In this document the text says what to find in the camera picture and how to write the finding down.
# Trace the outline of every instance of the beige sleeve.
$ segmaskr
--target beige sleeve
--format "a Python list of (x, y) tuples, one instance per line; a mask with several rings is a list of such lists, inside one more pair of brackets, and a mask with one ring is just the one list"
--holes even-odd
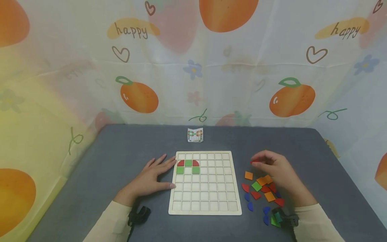
[(112, 201), (83, 242), (126, 242), (130, 233), (128, 215), (131, 210)]
[(320, 204), (295, 208), (298, 226), (294, 228), (297, 242), (343, 242), (339, 232)]

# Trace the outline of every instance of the wooden puzzle board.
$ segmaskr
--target wooden puzzle board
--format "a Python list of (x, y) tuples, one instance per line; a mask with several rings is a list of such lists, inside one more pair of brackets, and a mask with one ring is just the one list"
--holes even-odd
[(178, 151), (170, 215), (241, 215), (231, 151)]

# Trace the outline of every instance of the green square tile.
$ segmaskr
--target green square tile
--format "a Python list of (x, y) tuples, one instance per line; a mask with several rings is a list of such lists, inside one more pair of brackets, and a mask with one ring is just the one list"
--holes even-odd
[(271, 215), (271, 224), (279, 228), (281, 227), (281, 224), (276, 220), (276, 218), (273, 215)]
[(184, 166), (192, 166), (192, 160), (185, 160)]
[(258, 182), (254, 182), (251, 185), (257, 192), (262, 188), (262, 186)]
[(199, 174), (200, 173), (200, 167), (194, 166), (192, 168), (192, 174)]
[(279, 213), (275, 213), (274, 216), (276, 217), (276, 220), (278, 223), (282, 222), (282, 218), (281, 218), (281, 215), (279, 215)]
[(176, 174), (184, 174), (184, 167), (179, 166), (179, 167), (176, 169)]

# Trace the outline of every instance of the hand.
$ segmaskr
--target hand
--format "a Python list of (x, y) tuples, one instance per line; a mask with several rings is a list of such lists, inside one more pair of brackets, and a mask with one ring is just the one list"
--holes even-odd
[(285, 189), (292, 197), (295, 207), (317, 203), (313, 195), (304, 186), (285, 156), (264, 150), (251, 157), (252, 166), (269, 174), (276, 185)]
[(146, 196), (161, 190), (173, 189), (176, 186), (170, 182), (157, 182), (157, 177), (176, 164), (175, 156), (161, 163), (166, 157), (162, 155), (157, 160), (151, 159), (140, 174), (123, 189), (121, 189), (113, 201), (122, 205), (132, 207), (134, 201), (140, 196)]

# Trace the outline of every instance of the curtain backdrop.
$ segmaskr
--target curtain backdrop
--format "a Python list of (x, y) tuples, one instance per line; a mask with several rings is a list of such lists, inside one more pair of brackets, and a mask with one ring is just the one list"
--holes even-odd
[(387, 226), (386, 21), (383, 0), (0, 0), (0, 242), (106, 124), (315, 128)]

